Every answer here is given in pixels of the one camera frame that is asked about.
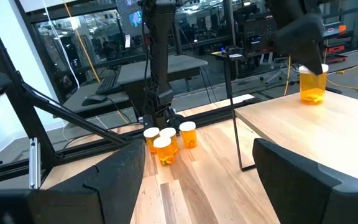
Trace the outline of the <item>orange medicine bottle white cap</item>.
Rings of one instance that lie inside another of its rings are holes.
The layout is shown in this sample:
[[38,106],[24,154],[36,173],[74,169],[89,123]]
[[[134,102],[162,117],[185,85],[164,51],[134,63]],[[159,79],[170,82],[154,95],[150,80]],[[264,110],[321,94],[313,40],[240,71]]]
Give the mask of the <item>orange medicine bottle white cap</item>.
[[186,121],[179,125],[184,147],[192,149],[198,145],[196,138],[196,124],[192,121]]
[[322,74],[315,75],[305,66],[302,65],[299,67],[301,103],[306,105],[318,105],[324,101],[329,65],[322,64],[322,69]]
[[174,163],[172,140],[170,137],[158,137],[153,142],[158,159],[163,166],[170,166]]
[[143,132],[145,141],[147,143],[148,149],[151,154],[157,153],[157,150],[154,148],[154,140],[160,136],[159,133],[160,133],[160,130],[159,130],[159,128],[156,128],[156,127],[147,128]]
[[171,139],[174,155],[179,152],[176,134],[177,132],[175,128],[164,128],[159,132],[160,136],[169,137]]

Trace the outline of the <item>silver metal bracket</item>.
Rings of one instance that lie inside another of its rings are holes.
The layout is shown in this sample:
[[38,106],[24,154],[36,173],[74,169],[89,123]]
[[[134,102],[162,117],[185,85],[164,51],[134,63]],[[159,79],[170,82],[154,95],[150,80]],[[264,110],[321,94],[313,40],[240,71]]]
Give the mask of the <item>silver metal bracket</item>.
[[30,139],[29,148],[29,187],[39,189],[41,185],[41,154],[37,138]]

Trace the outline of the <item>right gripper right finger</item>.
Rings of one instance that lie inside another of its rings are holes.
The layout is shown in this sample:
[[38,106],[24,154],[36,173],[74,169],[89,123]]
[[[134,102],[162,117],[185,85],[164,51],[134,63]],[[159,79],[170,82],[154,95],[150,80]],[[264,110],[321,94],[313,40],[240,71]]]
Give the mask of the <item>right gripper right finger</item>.
[[262,138],[252,154],[281,224],[358,224],[358,179]]

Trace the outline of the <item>black side table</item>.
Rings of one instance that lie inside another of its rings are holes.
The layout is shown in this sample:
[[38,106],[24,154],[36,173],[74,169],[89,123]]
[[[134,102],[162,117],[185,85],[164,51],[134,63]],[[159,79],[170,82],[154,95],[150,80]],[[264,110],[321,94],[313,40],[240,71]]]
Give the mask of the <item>black side table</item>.
[[231,78],[231,67],[232,64],[236,61],[244,59],[244,55],[242,54],[242,48],[238,46],[231,45],[227,46],[224,50],[212,52],[216,59],[223,61],[224,67],[224,77],[225,77],[225,86],[226,86],[226,95],[230,101],[231,106],[233,105],[232,100],[232,78]]

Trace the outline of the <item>wooden shelf with black legs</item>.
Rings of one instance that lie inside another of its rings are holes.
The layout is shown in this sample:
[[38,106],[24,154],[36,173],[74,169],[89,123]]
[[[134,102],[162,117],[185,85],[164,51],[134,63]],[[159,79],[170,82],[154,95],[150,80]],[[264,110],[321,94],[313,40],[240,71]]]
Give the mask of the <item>wooden shelf with black legs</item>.
[[304,105],[300,95],[243,106],[236,116],[260,137],[358,178],[358,100],[327,91]]

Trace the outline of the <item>orange red tool cart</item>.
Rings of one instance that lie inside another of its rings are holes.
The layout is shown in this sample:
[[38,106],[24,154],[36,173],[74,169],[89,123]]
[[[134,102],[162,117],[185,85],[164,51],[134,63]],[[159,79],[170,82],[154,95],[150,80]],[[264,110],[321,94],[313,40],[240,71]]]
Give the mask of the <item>orange red tool cart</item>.
[[347,30],[342,22],[325,24],[324,28],[324,63],[344,62],[347,56],[342,52],[351,46],[354,31]]

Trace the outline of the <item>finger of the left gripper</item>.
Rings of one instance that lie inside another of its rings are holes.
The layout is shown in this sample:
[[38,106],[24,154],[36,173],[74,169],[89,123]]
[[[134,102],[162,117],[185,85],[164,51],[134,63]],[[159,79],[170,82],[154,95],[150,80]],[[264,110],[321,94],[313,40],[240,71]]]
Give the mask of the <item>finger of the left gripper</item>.
[[281,54],[291,55],[315,75],[323,72],[319,43],[324,25],[318,14],[304,14],[290,21],[287,15],[274,16],[277,31],[274,46]]

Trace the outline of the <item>blue lit monitor screen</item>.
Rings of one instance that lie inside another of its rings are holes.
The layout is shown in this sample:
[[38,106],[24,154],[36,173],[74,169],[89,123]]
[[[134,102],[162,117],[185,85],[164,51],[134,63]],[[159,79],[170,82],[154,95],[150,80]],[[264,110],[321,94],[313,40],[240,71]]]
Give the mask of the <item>blue lit monitor screen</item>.
[[142,11],[136,11],[129,14],[129,22],[132,27],[139,27],[142,25]]

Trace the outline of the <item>black computer mouse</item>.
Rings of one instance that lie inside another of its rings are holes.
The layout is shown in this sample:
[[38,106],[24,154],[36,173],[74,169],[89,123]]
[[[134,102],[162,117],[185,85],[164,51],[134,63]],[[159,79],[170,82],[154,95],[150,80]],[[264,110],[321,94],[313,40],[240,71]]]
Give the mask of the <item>black computer mouse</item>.
[[107,96],[105,95],[90,95],[84,98],[82,102],[82,106],[95,105],[99,103],[103,103],[107,100]]

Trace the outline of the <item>black perforated cabinet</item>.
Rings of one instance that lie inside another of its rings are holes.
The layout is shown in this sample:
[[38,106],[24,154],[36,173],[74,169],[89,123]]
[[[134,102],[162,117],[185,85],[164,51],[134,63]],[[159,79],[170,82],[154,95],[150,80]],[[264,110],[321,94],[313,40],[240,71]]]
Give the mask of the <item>black perforated cabinet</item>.
[[245,53],[257,53],[273,49],[276,23],[272,16],[253,19],[244,24]]

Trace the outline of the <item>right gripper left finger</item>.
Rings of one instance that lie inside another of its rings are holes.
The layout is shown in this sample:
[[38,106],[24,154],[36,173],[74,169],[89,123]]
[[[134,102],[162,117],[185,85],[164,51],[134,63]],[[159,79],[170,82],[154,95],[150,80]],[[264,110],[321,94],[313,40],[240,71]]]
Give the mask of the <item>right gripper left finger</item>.
[[144,174],[135,140],[46,190],[0,190],[0,224],[129,224]]

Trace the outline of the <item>black keyboard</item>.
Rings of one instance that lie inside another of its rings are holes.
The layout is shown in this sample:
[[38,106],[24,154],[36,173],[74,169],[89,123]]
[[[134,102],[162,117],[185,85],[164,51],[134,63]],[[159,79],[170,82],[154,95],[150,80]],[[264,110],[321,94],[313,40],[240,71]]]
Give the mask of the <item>black keyboard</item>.
[[117,78],[117,75],[105,77],[95,93],[97,95],[110,95],[121,92],[122,86],[117,82]]

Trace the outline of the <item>dark keyboard desk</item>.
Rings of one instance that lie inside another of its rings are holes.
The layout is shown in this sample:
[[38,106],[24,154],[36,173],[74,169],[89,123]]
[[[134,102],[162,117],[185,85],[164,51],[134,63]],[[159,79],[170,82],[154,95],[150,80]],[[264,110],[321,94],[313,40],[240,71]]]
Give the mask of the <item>dark keyboard desk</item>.
[[124,91],[107,95],[106,97],[108,99],[103,102],[98,102],[92,105],[82,105],[86,97],[96,93],[96,90],[106,78],[112,80],[116,77],[117,75],[106,76],[102,78],[100,83],[96,82],[81,86],[79,90],[75,91],[74,94],[72,94],[71,97],[64,102],[64,107],[68,108],[82,118],[90,118],[110,113],[116,111],[117,108],[121,110],[133,107],[133,103]]

